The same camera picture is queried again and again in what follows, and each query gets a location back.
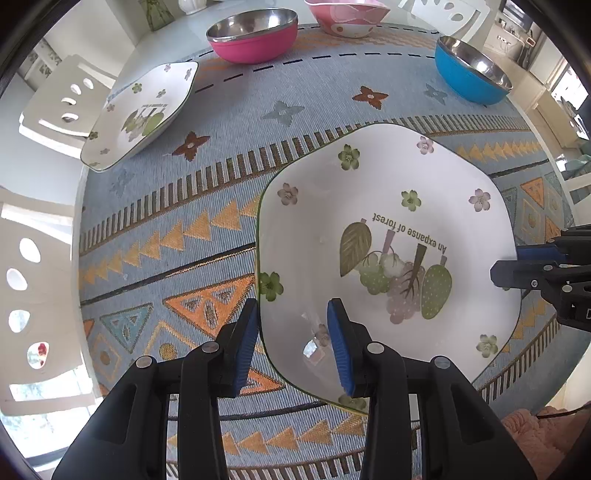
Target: orange flower motif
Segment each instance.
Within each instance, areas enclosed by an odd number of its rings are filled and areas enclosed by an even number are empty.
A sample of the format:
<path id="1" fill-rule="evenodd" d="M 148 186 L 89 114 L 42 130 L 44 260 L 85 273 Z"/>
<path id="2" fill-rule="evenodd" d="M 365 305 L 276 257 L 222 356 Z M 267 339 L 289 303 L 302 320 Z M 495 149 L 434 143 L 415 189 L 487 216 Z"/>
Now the orange flower motif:
<path id="1" fill-rule="evenodd" d="M 353 100 L 358 102 L 368 102 L 372 107 L 378 110 L 382 109 L 382 100 L 388 98 L 386 93 L 374 92 L 372 89 L 361 86 L 361 93 L 355 95 Z"/>

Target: white vase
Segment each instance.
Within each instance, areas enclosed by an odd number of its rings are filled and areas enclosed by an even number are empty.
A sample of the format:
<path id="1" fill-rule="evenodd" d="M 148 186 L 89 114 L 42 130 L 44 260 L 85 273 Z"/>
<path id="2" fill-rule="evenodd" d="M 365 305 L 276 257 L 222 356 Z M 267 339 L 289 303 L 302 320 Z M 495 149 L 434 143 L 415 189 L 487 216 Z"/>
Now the white vase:
<path id="1" fill-rule="evenodd" d="M 178 0 L 178 6 L 187 15 L 203 10 L 207 6 L 207 0 Z"/>

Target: screw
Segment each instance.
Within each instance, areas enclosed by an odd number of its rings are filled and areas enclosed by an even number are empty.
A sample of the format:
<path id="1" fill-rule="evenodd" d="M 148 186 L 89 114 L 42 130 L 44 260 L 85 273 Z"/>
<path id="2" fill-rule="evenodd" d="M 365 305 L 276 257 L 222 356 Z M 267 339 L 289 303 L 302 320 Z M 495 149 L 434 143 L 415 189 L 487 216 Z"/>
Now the screw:
<path id="1" fill-rule="evenodd" d="M 444 357 L 444 356 L 438 356 L 438 357 L 435 359 L 435 362 L 434 362 L 434 363 L 435 363 L 435 366 L 436 366 L 437 368 L 441 368 L 441 369 L 443 369 L 443 370 L 445 370 L 446 368 L 449 368 L 449 366 L 452 364 L 452 363 L 449 361 L 449 358 L 446 358 L 446 357 Z"/>
<path id="2" fill-rule="evenodd" d="M 152 357 L 148 355 L 141 356 L 135 361 L 135 366 L 138 368 L 146 368 L 150 365 L 152 365 Z"/>
<path id="3" fill-rule="evenodd" d="M 214 342 L 214 341 L 205 342 L 201 346 L 201 350 L 203 350 L 205 353 L 214 353 L 214 352 L 217 352 L 219 349 L 220 349 L 219 343 Z"/>
<path id="4" fill-rule="evenodd" d="M 382 353 L 384 351 L 384 346 L 378 342 L 371 342 L 367 346 L 369 353 Z"/>

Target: chair backrest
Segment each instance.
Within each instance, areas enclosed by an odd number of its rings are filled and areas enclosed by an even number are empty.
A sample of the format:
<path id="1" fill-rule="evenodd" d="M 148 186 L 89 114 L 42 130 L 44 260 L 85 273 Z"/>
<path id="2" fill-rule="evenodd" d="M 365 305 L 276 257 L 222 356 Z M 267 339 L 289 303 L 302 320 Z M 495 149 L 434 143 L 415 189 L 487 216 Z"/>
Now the chair backrest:
<path id="1" fill-rule="evenodd" d="M 78 306 L 70 245 L 4 218 L 0 245 L 0 409 L 24 415 L 92 404 L 92 394 L 30 401 L 13 397 L 10 385 L 49 380 L 82 364 Z"/>
<path id="2" fill-rule="evenodd" d="M 111 91 L 91 72 L 109 76 L 78 55 L 66 57 L 23 110 L 27 128 L 36 130 L 31 126 L 41 124 L 63 134 L 87 137 Z"/>
<path id="3" fill-rule="evenodd" d="M 403 8 L 410 1 L 402 0 L 398 6 Z M 470 0 L 469 3 L 462 0 L 414 0 L 411 13 L 434 26 L 443 35 L 454 36 L 478 12 L 472 26 L 462 35 L 461 40 L 467 42 L 482 26 L 490 11 L 485 0 Z"/>

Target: pink bowl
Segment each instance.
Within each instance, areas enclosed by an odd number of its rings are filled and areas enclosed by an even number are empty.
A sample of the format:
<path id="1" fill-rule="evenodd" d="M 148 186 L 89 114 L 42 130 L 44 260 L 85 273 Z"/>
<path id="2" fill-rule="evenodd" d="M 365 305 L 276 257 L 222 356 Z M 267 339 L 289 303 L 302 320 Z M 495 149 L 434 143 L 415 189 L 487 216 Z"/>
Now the pink bowl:
<path id="1" fill-rule="evenodd" d="M 263 63 L 287 51 L 297 37 L 292 10 L 267 8 L 221 20 L 207 31 L 213 51 L 232 63 Z"/>
<path id="2" fill-rule="evenodd" d="M 306 0 L 322 30 L 338 37 L 361 38 L 390 12 L 377 0 Z"/>

